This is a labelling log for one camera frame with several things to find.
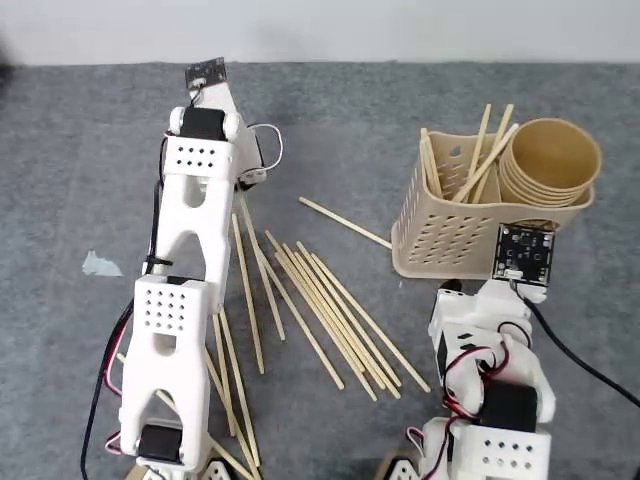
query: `stacked paper cups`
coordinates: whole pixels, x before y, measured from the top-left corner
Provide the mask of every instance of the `stacked paper cups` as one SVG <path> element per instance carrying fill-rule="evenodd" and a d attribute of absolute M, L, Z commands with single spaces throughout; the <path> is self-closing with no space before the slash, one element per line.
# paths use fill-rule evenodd
<path fill-rule="evenodd" d="M 576 203 L 600 173 L 600 147 L 580 127 L 558 118 L 522 125 L 499 162 L 503 202 L 538 207 Z"/>

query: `gray carpet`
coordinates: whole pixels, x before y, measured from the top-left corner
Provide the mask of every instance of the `gray carpet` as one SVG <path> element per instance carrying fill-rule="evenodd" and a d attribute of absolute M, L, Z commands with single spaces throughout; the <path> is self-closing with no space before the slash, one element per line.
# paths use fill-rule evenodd
<path fill-rule="evenodd" d="M 79 478 L 96 369 L 145 255 L 161 133 L 171 108 L 185 103 L 182 72 L 148 64 L 2 75 L 0 478 Z M 326 258 L 432 384 L 426 323 L 439 282 L 401 279 L 388 251 L 298 205 L 297 196 L 388 236 L 420 126 L 472 133 L 486 102 L 498 110 L 514 102 L 518 120 L 561 116 L 592 132 L 606 162 L 597 200 L 560 235 L 542 309 L 576 352 L 640 393 L 640 66 L 231 64 L 229 76 L 245 118 L 280 125 L 286 141 L 281 167 L 250 192 L 256 228 L 290 244 L 302 240 Z M 265 156 L 274 154 L 269 141 Z M 81 265 L 90 249 L 124 277 L 86 276 Z M 178 272 L 202 268 L 192 242 Z M 264 376 L 252 353 L 235 259 L 226 305 L 264 477 L 371 478 L 389 451 L 408 448 L 406 426 L 440 414 L 437 389 L 423 394 L 402 370 L 402 399 L 381 395 L 373 404 L 301 308 L 347 383 L 338 392 L 283 303 L 287 341 L 278 340 L 255 263 L 250 269 Z M 550 478 L 631 479 L 640 464 L 638 411 L 535 333 L 558 397 Z M 92 479 L 122 478 L 131 466 L 101 447 L 117 428 L 117 407 L 105 392 Z M 217 399 L 209 427 L 241 458 Z"/>

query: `white wall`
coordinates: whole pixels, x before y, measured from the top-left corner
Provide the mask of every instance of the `white wall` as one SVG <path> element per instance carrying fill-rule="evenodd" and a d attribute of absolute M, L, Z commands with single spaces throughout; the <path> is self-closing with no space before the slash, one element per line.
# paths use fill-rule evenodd
<path fill-rule="evenodd" d="M 638 0 L 3 0 L 16 63 L 640 61 Z"/>

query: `robotic arm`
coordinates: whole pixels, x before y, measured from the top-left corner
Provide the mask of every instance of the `robotic arm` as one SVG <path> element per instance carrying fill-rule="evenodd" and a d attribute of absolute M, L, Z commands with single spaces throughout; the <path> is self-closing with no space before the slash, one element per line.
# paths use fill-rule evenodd
<path fill-rule="evenodd" d="M 503 225 L 493 278 L 473 296 L 455 281 L 438 290 L 428 331 L 453 413 L 425 424 L 420 478 L 547 478 L 551 436 L 540 424 L 556 399 L 530 349 L 521 296 L 545 299 L 552 244 L 552 233 Z"/>
<path fill-rule="evenodd" d="M 236 110 L 222 59 L 189 67 L 186 81 L 192 101 L 170 116 L 154 248 L 143 270 L 149 273 L 135 284 L 119 411 L 122 452 L 167 480 L 195 478 L 209 452 L 207 319 L 224 300 L 236 185 L 249 188 L 267 170 L 253 131 Z M 168 274 L 191 234 L 202 248 L 204 280 Z M 173 398 L 179 422 L 148 418 L 158 390 Z"/>

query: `beige plastic basket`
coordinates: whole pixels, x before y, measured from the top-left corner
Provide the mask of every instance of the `beige plastic basket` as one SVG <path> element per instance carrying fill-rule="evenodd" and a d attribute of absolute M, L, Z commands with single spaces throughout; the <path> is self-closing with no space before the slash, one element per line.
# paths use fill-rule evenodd
<path fill-rule="evenodd" d="M 391 230 L 393 266 L 404 277 L 483 280 L 491 276 L 498 224 L 518 223 L 553 230 L 564 227 L 593 202 L 593 187 L 562 208 L 500 203 L 495 165 L 479 204 L 449 201 L 464 185 L 476 136 L 429 134 L 443 197 L 427 188 L 425 165 L 418 158 L 402 211 Z M 483 156 L 495 135 L 487 135 Z"/>

